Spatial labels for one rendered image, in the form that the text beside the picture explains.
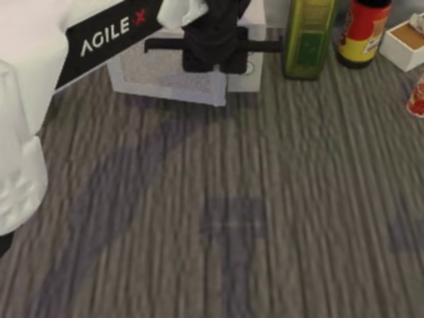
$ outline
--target white box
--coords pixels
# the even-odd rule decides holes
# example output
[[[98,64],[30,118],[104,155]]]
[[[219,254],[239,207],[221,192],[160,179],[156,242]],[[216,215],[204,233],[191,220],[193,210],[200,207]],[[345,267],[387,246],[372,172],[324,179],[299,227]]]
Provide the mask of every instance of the white box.
[[[238,25],[247,27],[249,39],[265,40],[264,0],[252,0]],[[160,30],[151,37],[181,38],[183,32]],[[263,53],[248,57],[243,75],[226,75],[220,71],[191,74],[182,68],[182,53],[151,50],[144,53],[144,41],[129,48],[107,63],[113,89],[120,93],[143,95],[214,106],[224,106],[226,92],[260,90]]]
[[[424,46],[416,50],[410,48],[393,35],[393,31],[406,25],[408,21],[387,30],[380,46],[380,54],[394,63],[404,72],[408,72],[424,63]]]

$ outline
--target red can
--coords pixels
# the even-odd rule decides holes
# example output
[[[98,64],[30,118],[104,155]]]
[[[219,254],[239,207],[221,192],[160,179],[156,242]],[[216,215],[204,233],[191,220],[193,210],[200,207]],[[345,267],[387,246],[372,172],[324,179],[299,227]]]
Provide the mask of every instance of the red can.
[[[412,115],[424,118],[424,72],[421,73],[421,77],[412,91],[407,109]]]

